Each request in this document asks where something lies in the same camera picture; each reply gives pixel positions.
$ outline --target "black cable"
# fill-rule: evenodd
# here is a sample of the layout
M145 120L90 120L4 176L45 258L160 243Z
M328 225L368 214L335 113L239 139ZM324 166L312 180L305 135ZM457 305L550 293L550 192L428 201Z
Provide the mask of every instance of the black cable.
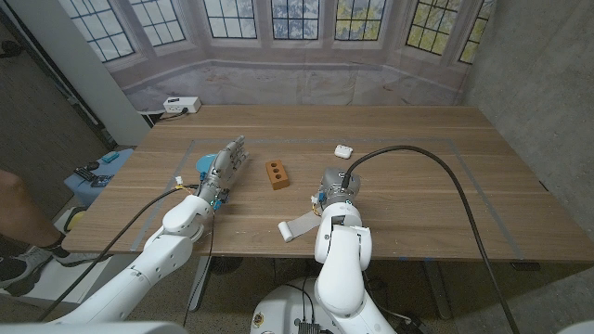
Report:
M202 272L202 275L200 276L200 280L198 281L198 283L196 283L196 287L194 287L192 294L189 296L189 301L187 302L186 314L184 315L184 323L182 325L183 328L186 327L187 314L189 313L189 307L190 307L190 304L192 303L192 299L194 299L194 295L196 294L196 291L198 290L198 286L200 285L200 282L202 281L204 276L206 276L206 273L208 272L208 268L211 265L211 255L213 255L213 240L214 240L214 215L213 215L212 225L213 225L213 227L212 227L212 231L211 231L211 247L208 250L208 263L206 263L206 267L204 268L204 271Z
M297 290L301 291L302 293L304 293L305 296L307 296L307 299L309 300L309 303L312 305L312 324L313 324L314 323L314 320L313 319L316 318L316 314L314 313L314 302L312 302L312 298L309 297L309 293L307 293L307 291L305 291L305 289L301 289L299 287L295 287L294 285L289 284L289 283L285 283L283 285L286 285L287 287L291 287L291 288L297 289Z
M442 161L439 157L437 157L430 151L423 149L423 148L417 148L414 146L399 145L399 146L381 148L381 149L371 152L371 153L359 158L357 161L353 162L351 167L349 167L349 169L344 174L344 178L342 180L342 188L347 188L349 186L349 182L351 180L351 173L353 172L353 169L356 166L358 166L359 164L361 164L363 161L371 159L371 158L373 158L377 155L380 155L382 153L396 151L396 150L415 151L415 152L418 152L422 155L425 155L425 156L433 159L435 162L439 163L440 166L442 166L442 168L447 172L449 177L452 179L452 182L454 182L454 186L456 186L456 190L458 191L458 194L460 195L462 204L464 205L464 210L466 210L466 214L468 215L468 220L471 223L472 233L474 234L474 239L476 240L476 244L479 248L479 252L481 253L481 256L483 257L484 265L486 266L486 269L489 272L489 275L491 278L491 283L493 283L493 288L495 289L497 297L499 298L499 303L501 304L501 307L503 308L503 312L505 313L505 316L508 319L508 323L510 324L511 331L514 334L520 333L520 331L518 330L518 326L516 325L515 319L513 318L513 315L511 314L510 307L508 306L508 303L506 302L506 300L503 298L503 294L501 293L501 290L499 289L499 285L497 284L497 280L495 279L495 274L493 273L493 268L491 268L491 263L489 262L489 258L486 255L486 250L484 250L483 242L481 241L481 236L479 235L479 230L476 227L476 223L474 222L474 217L472 216L471 206L468 203L468 200L466 199L464 190L462 190L462 186L460 185L460 182L458 181L454 172L452 172L452 169L449 168L449 166L444 161Z
M120 233L117 234L117 236L115 236L115 238L113 238L111 240L111 242L105 247L105 249L103 249L103 251L96 257L95 260L93 260L93 262L91 262L91 265L88 266L88 268L86 268L83 273L78 276L78 278L76 278L76 280L74 281L74 283L72 283L54 302L52 302L51 305L49 305L49 307L47 309L45 309L45 311L37 318L37 321L44 321L44 319L52 312L54 311L54 309L64 300L64 298L66 298L66 296L68 296L69 293L71 293L74 288L76 288L76 286L81 283L81 281L91 272L91 270L93 270L93 268L95 268L95 266L97 265L97 263L100 262L100 260L105 256L105 254L107 254L107 252L111 249L111 247L116 243L116 241L118 241L118 239L128 230L128 228L130 228L130 226L132 226L132 224L136 221L136 219L138 219L138 217L140 217L140 215L146 211L151 205L153 205L154 203L156 203L157 201L159 201L160 199L165 198L166 196L175 193L175 191L177 190L181 190L178 188L174 188L171 189L169 191L165 191L164 193L160 194L156 199L150 201L147 205L144 206L144 208L140 209L140 211L134 216L134 218L132 218L130 220L130 222L128 222L128 224L126 224L126 226L124 226L122 228L122 230L120 231Z
M309 263L305 260L305 279L303 280L302 290L301 290L301 300L303 303L303 321L305 322L305 282L307 282L307 278L309 277Z
M160 119L158 119L158 120L157 120L157 122L162 122L162 121L171 120L171 119L174 119L174 118L177 118L177 117L180 117L180 116L186 115L186 114L187 114L187 112L188 112L187 108L183 108L181 112L179 112L179 113L176 113L176 114L175 114L175 115L173 115L173 116L169 116L169 117L165 117L165 118L160 118Z

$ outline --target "wooden table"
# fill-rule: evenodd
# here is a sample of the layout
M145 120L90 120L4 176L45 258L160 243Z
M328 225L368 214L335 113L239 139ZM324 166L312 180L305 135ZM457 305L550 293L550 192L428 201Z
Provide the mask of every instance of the wooden table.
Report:
M214 255L312 257L316 230L285 243L277 224L311 210L324 169L391 145L426 148L449 164L466 192L486 250L499 261L589 262L594 246L476 108L216 106L157 124L66 237L69 251L99 252L147 202L183 176L198 183L196 161L246 136L250 159L231 201L214 219ZM346 161L337 144L354 148ZM291 186L273 191L265 162L282 160ZM371 228L373 258L480 260L451 180L434 161L390 152L355 170L355 205ZM112 248L141 251L178 191L147 210ZM195 246L205 254L211 227Z

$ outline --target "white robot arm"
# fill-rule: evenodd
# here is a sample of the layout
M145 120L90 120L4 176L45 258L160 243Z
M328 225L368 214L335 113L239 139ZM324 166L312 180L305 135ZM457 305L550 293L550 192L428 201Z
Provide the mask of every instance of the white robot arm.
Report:
M200 188L163 217L161 228L145 244L142 253L120 274L55 324L86 324L124 320L157 282L181 267L200 238L204 223L227 201L235 171L249 153L243 135L219 151Z
M353 205L360 179L353 175L341 187L344 172L327 168L319 194L326 202L317 230L316 261L323 263L317 278L317 302L343 334L395 333L365 291L362 271L371 260L371 234Z

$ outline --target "brick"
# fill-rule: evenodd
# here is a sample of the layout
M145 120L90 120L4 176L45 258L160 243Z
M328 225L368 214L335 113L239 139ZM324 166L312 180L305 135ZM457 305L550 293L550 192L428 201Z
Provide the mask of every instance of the brick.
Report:
M289 186L289 177L285 172L281 161L269 161L266 163L266 171L268 172L268 178L272 184L274 190L279 190Z

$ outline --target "wall outlet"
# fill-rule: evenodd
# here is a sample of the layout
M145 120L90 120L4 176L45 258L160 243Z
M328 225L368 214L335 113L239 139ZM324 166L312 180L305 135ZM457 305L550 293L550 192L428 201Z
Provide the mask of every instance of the wall outlet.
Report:
M187 113L196 113L200 109L200 99L197 97L168 97L163 106L167 113L180 113L184 108L187 108Z

